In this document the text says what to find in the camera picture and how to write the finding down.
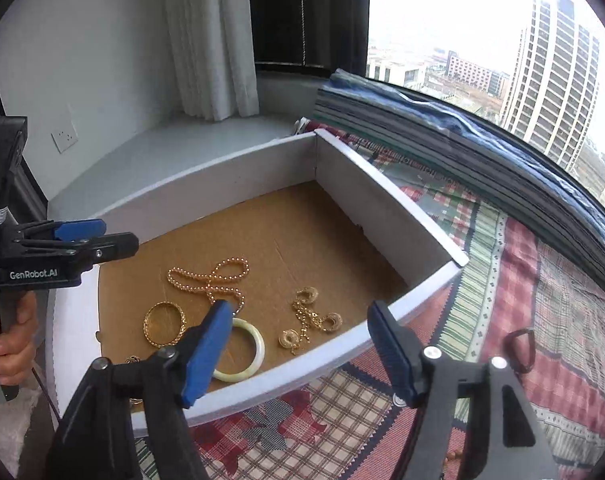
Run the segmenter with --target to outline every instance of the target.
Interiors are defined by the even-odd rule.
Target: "gold bracelet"
[[[168,343],[156,343],[156,341],[153,341],[149,335],[149,322],[151,319],[151,313],[157,306],[161,306],[161,305],[172,306],[180,313],[180,331],[178,331],[178,335],[172,341],[170,341]],[[144,322],[142,323],[142,331],[144,332],[145,338],[147,339],[147,341],[149,341],[149,343],[154,345],[156,348],[162,348],[162,347],[168,346],[168,345],[175,345],[178,341],[180,341],[180,338],[182,338],[183,334],[185,333],[185,330],[186,330],[185,313],[176,303],[171,303],[170,301],[161,301],[159,303],[156,303],[154,306],[152,306],[149,309],[149,311],[147,312],[147,314],[145,315]]]

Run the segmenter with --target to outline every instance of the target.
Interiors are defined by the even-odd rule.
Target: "electrical outlet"
[[[58,151],[61,153],[78,142],[76,130],[74,130],[71,125],[64,130],[54,131],[52,137],[56,143],[56,148],[58,148]]]

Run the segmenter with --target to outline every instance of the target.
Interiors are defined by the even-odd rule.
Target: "wall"
[[[48,199],[179,110],[164,0],[16,0],[0,22],[0,96],[28,116],[25,159]],[[51,133],[73,125],[59,153]]]
[[[279,114],[300,119],[311,117],[318,88],[326,79],[297,74],[258,72],[256,87],[261,114]]]

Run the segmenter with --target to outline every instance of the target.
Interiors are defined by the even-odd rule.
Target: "white curtain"
[[[165,0],[185,113],[258,113],[249,0]]]

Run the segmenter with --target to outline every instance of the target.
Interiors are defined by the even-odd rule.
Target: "plaid fabric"
[[[406,153],[318,123],[300,130],[321,126],[387,174],[470,256],[410,324],[424,344],[484,361],[502,353],[508,332],[534,326],[537,357],[523,386],[561,478],[585,478],[605,448],[605,295],[524,225]],[[463,447],[467,408],[460,400],[452,451]],[[215,479],[385,480],[414,415],[394,405],[371,349],[302,390],[193,431]],[[143,472],[157,478],[144,439],[137,449]],[[458,463],[449,463],[445,478],[457,471]]]

